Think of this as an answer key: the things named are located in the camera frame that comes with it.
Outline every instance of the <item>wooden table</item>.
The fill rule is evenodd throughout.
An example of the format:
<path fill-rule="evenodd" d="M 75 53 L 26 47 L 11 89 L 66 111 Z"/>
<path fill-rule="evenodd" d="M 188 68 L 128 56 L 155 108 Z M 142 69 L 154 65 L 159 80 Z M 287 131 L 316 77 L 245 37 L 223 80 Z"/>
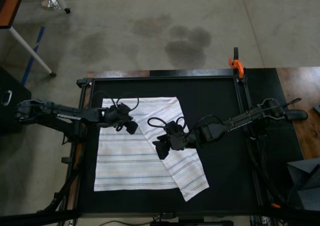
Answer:
<path fill-rule="evenodd" d="M 320 158 L 320 116 L 313 109 L 320 104 L 320 67 L 278 68 L 277 73 L 286 101 L 302 98 L 289 108 L 309 115 L 306 121 L 293 122 L 303 157 Z"/>
<path fill-rule="evenodd" d="M 302 101 L 291 105 L 291 109 L 302 109 L 307 111 L 309 117 L 306 121 L 294 122 L 295 131 L 305 159 L 320 157 L 320 116 L 313 107 L 320 103 L 320 67 L 313 68 L 279 68 L 278 77 L 287 102 L 302 98 Z M 118 77 L 149 77 L 149 71 L 104 71 L 88 72 L 88 78 L 118 78 Z M 88 85 L 84 97 L 83 107 L 87 107 L 90 99 L 91 86 Z M 78 162 L 83 145 L 79 144 L 76 149 Z M 75 180 L 69 191 L 67 209 L 75 208 L 76 188 L 78 181 Z"/>
<path fill-rule="evenodd" d="M 67 7 L 64 0 L 57 0 L 59 5 L 67 14 L 70 13 L 70 8 Z M 55 77 L 56 74 L 45 64 L 45 62 L 36 54 L 36 52 L 27 44 L 27 42 L 18 34 L 12 27 L 21 0 L 5 0 L 2 9 L 0 10 L 0 29 L 8 29 L 12 35 L 24 46 L 24 48 L 39 62 L 39 64 L 50 74 Z"/>

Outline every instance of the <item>handle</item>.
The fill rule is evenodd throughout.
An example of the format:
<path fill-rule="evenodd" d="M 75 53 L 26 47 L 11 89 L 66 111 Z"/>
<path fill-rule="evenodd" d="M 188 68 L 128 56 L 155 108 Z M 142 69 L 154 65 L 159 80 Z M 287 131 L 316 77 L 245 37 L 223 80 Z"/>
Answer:
<path fill-rule="evenodd" d="M 6 98 L 6 94 L 9 94 L 9 97 L 8 97 L 7 101 L 4 102 L 4 100 Z M 8 106 L 10 101 L 11 101 L 11 97 L 12 97 L 12 91 L 11 90 L 8 90 L 7 92 L 4 92 L 1 104 L 4 105 L 4 106 Z"/>
<path fill-rule="evenodd" d="M 233 60 L 239 60 L 239 50 L 237 47 L 233 48 Z"/>
<path fill-rule="evenodd" d="M 301 109 L 292 109 L 285 111 L 288 120 L 306 120 L 308 113 Z"/>

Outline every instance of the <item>black box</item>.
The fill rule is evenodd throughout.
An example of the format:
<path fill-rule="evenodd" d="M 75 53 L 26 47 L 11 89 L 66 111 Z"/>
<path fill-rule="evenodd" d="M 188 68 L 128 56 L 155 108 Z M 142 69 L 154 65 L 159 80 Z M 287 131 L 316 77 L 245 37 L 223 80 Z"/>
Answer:
<path fill-rule="evenodd" d="M 22 125 L 15 120 L 15 107 L 31 99 L 31 92 L 0 67 L 0 133 L 17 133 Z"/>

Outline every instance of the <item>blue tape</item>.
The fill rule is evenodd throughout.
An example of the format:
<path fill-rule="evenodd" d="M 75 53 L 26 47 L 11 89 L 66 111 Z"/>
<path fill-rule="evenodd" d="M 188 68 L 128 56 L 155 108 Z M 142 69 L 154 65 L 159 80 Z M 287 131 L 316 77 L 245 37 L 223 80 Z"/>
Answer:
<path fill-rule="evenodd" d="M 39 43 L 40 43 L 40 41 L 41 41 L 41 39 L 42 39 L 42 36 L 44 35 L 44 32 L 45 32 L 45 27 L 42 26 L 42 27 L 40 28 L 40 32 L 39 32 L 38 37 L 37 37 L 37 39 L 36 39 L 36 44 L 37 44 L 37 46 L 33 49 L 34 52 L 37 52 L 37 51 L 38 51 Z M 27 82 L 29 73 L 30 73 L 31 68 L 32 68 L 32 64 L 34 63 L 34 60 L 35 60 L 35 58 L 32 57 L 32 56 L 30 56 L 29 61 L 28 61 L 28 64 L 27 64 L 26 69 L 25 69 L 24 74 L 23 74 L 22 81 L 21 81 L 21 84 L 22 84 L 23 86 L 26 85 L 26 82 Z"/>
<path fill-rule="evenodd" d="M 37 46 L 33 49 L 33 51 L 37 52 L 37 51 L 38 51 L 38 48 L 39 48 L 39 45 L 37 45 Z M 26 65 L 26 69 L 25 69 L 25 71 L 24 71 L 24 75 L 23 75 L 23 78 L 22 78 L 22 81 L 21 81 L 21 84 L 22 84 L 23 86 L 26 85 L 27 78 L 28 78 L 28 76 L 29 76 L 29 73 L 30 73 L 32 64 L 34 63 L 34 60 L 35 60 L 35 58 L 31 56 L 31 57 L 29 58 L 28 64 Z"/>

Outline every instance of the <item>wooden surface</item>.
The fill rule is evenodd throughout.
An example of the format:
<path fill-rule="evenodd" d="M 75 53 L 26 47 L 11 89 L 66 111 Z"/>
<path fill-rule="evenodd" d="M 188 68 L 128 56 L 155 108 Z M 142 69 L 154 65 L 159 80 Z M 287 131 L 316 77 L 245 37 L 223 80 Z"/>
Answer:
<path fill-rule="evenodd" d="M 141 71 L 102 71 L 102 72 L 88 72 L 88 78 L 142 78 L 149 77 L 149 70 Z"/>
<path fill-rule="evenodd" d="M 21 0 L 6 0 L 0 11 L 0 27 L 10 28 Z"/>
<path fill-rule="evenodd" d="M 84 103 L 83 103 L 83 109 L 87 107 L 89 104 L 89 99 L 90 99 L 90 92 L 91 92 L 91 86 L 88 85 L 85 88 L 85 95 L 84 95 Z M 79 158 L 85 149 L 85 145 L 83 143 L 78 143 L 75 149 L 75 159 L 74 159 L 74 164 L 73 164 L 73 169 L 77 166 L 79 162 Z M 69 195 L 68 195 L 68 200 L 67 200 L 67 210 L 73 210 L 75 207 L 75 200 L 76 200 L 76 193 L 77 193 L 77 187 L 78 187 L 78 182 L 79 182 L 79 177 L 77 176 L 73 183 L 70 186 L 69 190 Z"/>
<path fill-rule="evenodd" d="M 277 73 L 287 102 L 302 98 L 290 109 L 305 110 L 306 121 L 295 121 L 294 128 L 305 159 L 320 158 L 320 67 L 278 68 Z"/>

